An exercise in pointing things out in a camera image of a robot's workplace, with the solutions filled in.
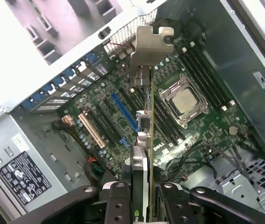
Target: connector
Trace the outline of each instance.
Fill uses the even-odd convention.
[[[88,119],[85,117],[85,115],[83,115],[82,113],[78,116],[78,118],[81,120],[81,122],[84,124],[84,126],[87,128],[88,132],[90,133],[90,135],[93,137],[93,139],[96,141],[96,143],[98,144],[98,146],[100,148],[104,148],[106,146],[106,143],[104,142],[104,140],[100,137],[100,135],[98,134],[98,132],[94,129],[94,127],[92,126],[92,124],[90,124],[90,122],[88,121]]]

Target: screw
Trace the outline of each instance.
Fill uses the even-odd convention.
[[[122,187],[124,187],[124,184],[123,183],[117,183],[116,187],[117,188],[122,188]]]
[[[165,183],[165,188],[171,188],[172,184],[171,183]]]
[[[93,188],[86,188],[86,189],[85,189],[85,192],[86,192],[86,193],[90,193],[90,192],[92,192],[92,191],[93,191]]]
[[[203,189],[201,189],[201,188],[198,188],[198,189],[196,190],[196,192],[199,193],[199,194],[204,194],[204,193],[205,193],[205,190],[203,190]]]

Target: green circuit board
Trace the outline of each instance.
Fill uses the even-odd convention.
[[[207,61],[203,63],[212,70]],[[73,118],[78,137],[85,145],[92,148],[93,152],[100,155],[106,167],[114,172],[116,177],[120,177],[122,164],[129,165],[130,145],[134,145],[137,139],[136,128],[132,123],[135,121],[137,124],[137,111],[144,110],[144,92],[142,89],[132,87],[131,81],[127,78],[128,64],[127,57],[117,60],[112,71],[59,109],[62,117],[70,115]],[[209,112],[202,113],[188,122],[186,129],[175,122],[167,111],[158,95],[158,89],[167,89],[179,82],[181,74],[188,76],[196,84],[193,76],[180,60],[179,52],[166,57],[154,69],[156,87],[154,107],[157,113],[154,114],[156,122],[154,165],[166,169],[168,161],[180,157],[192,145],[201,141],[224,151],[241,140],[240,134],[230,135],[228,132],[231,126],[238,127],[238,133],[246,132],[247,120],[237,105],[228,106],[226,111],[221,111],[209,104]],[[229,94],[222,83],[217,85]],[[125,109],[120,109],[119,102]],[[104,141],[105,147],[100,148],[90,132],[82,126],[78,118],[80,114],[87,118]],[[214,156],[213,152],[199,150],[193,153],[190,159],[206,161],[208,156]],[[200,167],[202,165],[186,164],[183,174],[191,175]]]

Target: white label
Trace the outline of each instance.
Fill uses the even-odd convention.
[[[262,89],[265,89],[265,79],[263,78],[261,72],[260,71],[254,72],[253,75],[261,85]]]
[[[167,155],[169,154],[169,150],[167,148],[165,148],[164,150],[162,150],[162,154],[163,155]]]
[[[23,193],[22,195],[23,195],[24,198],[27,200],[27,202],[30,202],[30,201],[31,201],[31,198],[28,196],[27,193]]]
[[[30,149],[29,146],[26,144],[25,140],[22,138],[21,134],[19,133],[17,133],[12,138],[12,141],[15,143],[21,153]]]

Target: metal bracket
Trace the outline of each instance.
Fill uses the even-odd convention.
[[[136,85],[150,85],[149,72],[143,67],[151,67],[160,62],[166,54],[172,54],[174,46],[166,44],[164,38],[173,36],[174,29],[160,27],[159,33],[153,33],[151,26],[138,26],[136,33],[136,51],[131,54],[129,74],[136,80]]]

